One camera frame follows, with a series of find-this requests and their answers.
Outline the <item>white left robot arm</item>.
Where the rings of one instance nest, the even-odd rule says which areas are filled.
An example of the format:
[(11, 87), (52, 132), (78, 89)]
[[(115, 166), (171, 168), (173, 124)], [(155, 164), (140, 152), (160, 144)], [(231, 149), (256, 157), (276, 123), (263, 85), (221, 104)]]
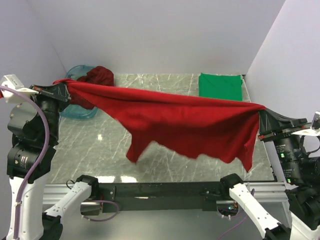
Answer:
[(4, 82), (1, 94), (16, 103), (8, 130), (12, 148), (7, 155), (7, 175), (12, 193), (8, 240), (58, 240), (67, 217), (84, 201), (100, 195), (98, 179), (82, 175), (53, 207), (43, 210), (45, 186), (59, 139), (60, 112), (70, 102), (64, 83), (30, 88)]

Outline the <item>bright red t shirt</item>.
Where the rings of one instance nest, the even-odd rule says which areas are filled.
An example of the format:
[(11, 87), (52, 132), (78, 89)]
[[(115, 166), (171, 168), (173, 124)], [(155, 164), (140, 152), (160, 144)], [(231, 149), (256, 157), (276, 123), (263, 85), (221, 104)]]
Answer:
[(65, 78), (72, 97), (103, 110), (131, 133), (127, 158), (135, 163), (151, 142), (182, 156), (207, 155), (253, 165), (261, 104), (97, 85)]

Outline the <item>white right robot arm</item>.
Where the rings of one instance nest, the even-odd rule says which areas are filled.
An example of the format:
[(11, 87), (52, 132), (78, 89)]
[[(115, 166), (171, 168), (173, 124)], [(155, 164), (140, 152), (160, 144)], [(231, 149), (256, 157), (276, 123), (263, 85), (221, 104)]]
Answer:
[(285, 181), (294, 185), (285, 190), (291, 227), (271, 216), (233, 173), (221, 178), (219, 193), (233, 199), (255, 224), (264, 240), (318, 240), (320, 238), (320, 158), (311, 157), (304, 147), (305, 137), (320, 137), (320, 113), (312, 122), (290, 118), (270, 109), (259, 112), (259, 135), (262, 142), (273, 142)]

